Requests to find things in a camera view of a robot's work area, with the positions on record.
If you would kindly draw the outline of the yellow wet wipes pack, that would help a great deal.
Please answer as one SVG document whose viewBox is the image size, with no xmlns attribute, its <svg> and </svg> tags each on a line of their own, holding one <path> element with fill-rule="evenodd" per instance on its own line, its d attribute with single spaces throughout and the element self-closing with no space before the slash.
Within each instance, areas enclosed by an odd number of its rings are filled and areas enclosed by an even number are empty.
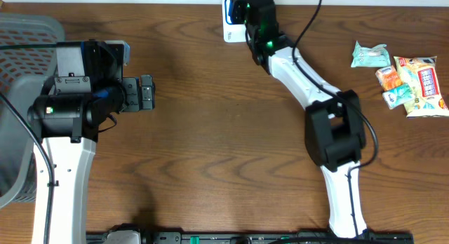
<svg viewBox="0 0 449 244">
<path fill-rule="evenodd" d="M 394 56 L 396 71 L 402 82 L 412 90 L 413 99 L 404 104 L 408 118 L 448 117 L 436 73 L 436 56 Z"/>
</svg>

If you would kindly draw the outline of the small green tissue packet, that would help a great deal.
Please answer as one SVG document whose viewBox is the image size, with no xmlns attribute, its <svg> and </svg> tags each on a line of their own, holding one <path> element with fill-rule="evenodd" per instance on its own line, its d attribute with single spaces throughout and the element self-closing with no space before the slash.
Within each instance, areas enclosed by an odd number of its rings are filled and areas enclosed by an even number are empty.
<svg viewBox="0 0 449 244">
<path fill-rule="evenodd" d="M 415 99 L 412 88 L 407 83 L 383 92 L 382 96 L 389 109 L 395 109 Z"/>
</svg>

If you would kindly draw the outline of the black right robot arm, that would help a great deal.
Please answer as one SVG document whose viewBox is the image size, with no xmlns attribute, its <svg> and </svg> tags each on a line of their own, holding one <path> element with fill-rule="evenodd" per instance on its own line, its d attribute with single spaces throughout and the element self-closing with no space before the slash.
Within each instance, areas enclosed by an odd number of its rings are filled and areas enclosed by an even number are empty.
<svg viewBox="0 0 449 244">
<path fill-rule="evenodd" d="M 279 80 L 304 109 L 304 143 L 325 179 L 330 230 L 339 238 L 362 237 L 367 225 L 358 169 L 366 136 L 357 94 L 332 86 L 306 63 L 280 30 L 274 0 L 229 0 L 227 14 L 233 25 L 244 25 L 255 63 Z"/>
</svg>

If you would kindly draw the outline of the green tissue pack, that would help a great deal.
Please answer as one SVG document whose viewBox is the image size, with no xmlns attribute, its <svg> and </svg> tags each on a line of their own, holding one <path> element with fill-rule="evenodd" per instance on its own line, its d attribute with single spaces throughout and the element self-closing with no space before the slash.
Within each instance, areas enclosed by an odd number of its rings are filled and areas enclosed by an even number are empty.
<svg viewBox="0 0 449 244">
<path fill-rule="evenodd" d="M 376 67 L 383 68 L 391 65 L 386 44 L 379 44 L 372 48 L 366 48 L 357 41 L 352 53 L 351 67 Z"/>
</svg>

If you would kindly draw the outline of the small orange box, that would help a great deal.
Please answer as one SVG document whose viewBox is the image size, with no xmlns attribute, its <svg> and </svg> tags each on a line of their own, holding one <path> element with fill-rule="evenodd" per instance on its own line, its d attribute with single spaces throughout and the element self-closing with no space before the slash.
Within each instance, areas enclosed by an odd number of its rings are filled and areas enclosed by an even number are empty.
<svg viewBox="0 0 449 244">
<path fill-rule="evenodd" d="M 393 65 L 378 69 L 375 75 L 384 91 L 397 88 L 403 84 Z"/>
</svg>

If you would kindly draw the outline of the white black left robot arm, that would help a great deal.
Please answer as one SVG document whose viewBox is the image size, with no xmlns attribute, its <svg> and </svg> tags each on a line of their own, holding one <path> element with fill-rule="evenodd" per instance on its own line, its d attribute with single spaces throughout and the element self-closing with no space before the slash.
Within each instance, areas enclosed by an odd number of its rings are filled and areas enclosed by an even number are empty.
<svg viewBox="0 0 449 244">
<path fill-rule="evenodd" d="M 100 124 L 114 114 L 154 108 L 150 75 L 104 79 L 59 76 L 55 93 L 29 108 L 37 134 L 33 243 L 85 243 L 88 180 Z"/>
</svg>

